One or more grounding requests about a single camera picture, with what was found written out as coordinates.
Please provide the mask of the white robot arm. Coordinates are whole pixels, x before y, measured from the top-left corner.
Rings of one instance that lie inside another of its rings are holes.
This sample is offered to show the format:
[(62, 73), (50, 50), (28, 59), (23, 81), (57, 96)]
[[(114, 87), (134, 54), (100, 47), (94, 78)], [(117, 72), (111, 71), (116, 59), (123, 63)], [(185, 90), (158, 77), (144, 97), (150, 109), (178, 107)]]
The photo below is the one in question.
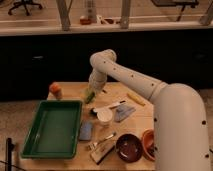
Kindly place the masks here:
[(154, 105), (156, 171), (211, 171), (205, 105), (193, 88), (123, 67), (111, 49), (93, 54), (90, 64), (91, 89), (102, 90), (112, 77)]

